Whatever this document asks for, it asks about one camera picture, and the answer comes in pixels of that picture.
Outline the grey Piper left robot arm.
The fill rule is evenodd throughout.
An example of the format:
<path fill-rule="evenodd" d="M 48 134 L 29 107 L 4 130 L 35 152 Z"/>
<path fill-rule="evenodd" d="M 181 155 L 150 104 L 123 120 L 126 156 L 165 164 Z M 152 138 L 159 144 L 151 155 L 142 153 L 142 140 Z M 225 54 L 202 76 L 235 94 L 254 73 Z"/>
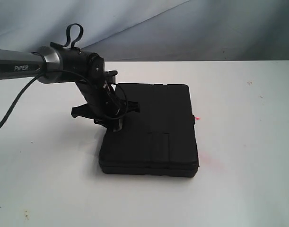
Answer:
<path fill-rule="evenodd" d="M 16 52 L 0 49 L 0 80 L 31 77 L 18 93 L 5 116 L 0 121 L 0 129 L 5 124 L 18 100 L 35 81 L 43 84 L 74 82 L 86 104 L 74 107 L 71 116 L 92 119 L 94 123 L 113 131 L 122 128 L 123 118 L 128 112 L 139 112 L 138 102 L 120 98 L 113 88 L 116 70 L 106 71 L 105 60 L 95 52 L 85 52 L 75 44 L 81 40 L 84 29 L 78 24 L 79 35 L 71 40 L 66 29 L 67 41 L 64 45 L 51 42 L 36 52 Z"/>

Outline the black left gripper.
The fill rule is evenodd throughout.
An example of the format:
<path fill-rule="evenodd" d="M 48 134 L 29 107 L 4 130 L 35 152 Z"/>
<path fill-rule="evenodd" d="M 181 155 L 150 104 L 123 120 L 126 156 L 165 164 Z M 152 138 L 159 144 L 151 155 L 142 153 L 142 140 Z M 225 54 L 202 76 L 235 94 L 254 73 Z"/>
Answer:
<path fill-rule="evenodd" d="M 128 91 L 130 83 L 113 83 L 107 81 L 101 86 L 90 85 L 85 81 L 75 83 L 86 103 L 72 108 L 73 118 L 92 119 L 114 132 L 123 127 L 123 119 L 128 113 L 140 113 L 140 102 Z"/>

